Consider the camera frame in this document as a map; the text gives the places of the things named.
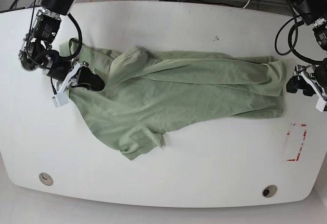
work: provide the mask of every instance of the light green t-shirt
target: light green t-shirt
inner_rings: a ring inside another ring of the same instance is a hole
[[[76,48],[71,40],[61,45],[60,54],[68,56]],[[119,53],[84,45],[79,58],[106,86],[101,92],[73,88],[70,99],[92,133],[130,160],[163,146],[165,132],[196,122],[283,113],[286,66],[273,57],[150,53],[137,46]]]

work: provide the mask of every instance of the table surface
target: table surface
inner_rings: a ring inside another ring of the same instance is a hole
[[[134,161],[98,141],[70,102],[55,108],[50,79],[26,72],[18,51],[32,10],[0,15],[0,151],[13,183],[39,191],[111,203],[163,207],[233,207],[300,201],[312,190],[327,151],[327,115],[317,97],[285,93],[282,118],[225,118],[200,122],[164,135],[166,146]],[[84,43],[123,52],[133,45],[151,51],[224,52],[232,56],[277,57],[274,38],[289,17],[224,6],[164,2],[75,4]],[[67,17],[54,49],[76,37]],[[281,34],[284,51],[287,29]],[[316,59],[324,51],[310,27],[297,49]],[[288,58],[288,78],[296,60]],[[303,128],[305,143],[298,161]],[[43,185],[41,172],[52,176]],[[278,191],[264,198],[262,191]]]

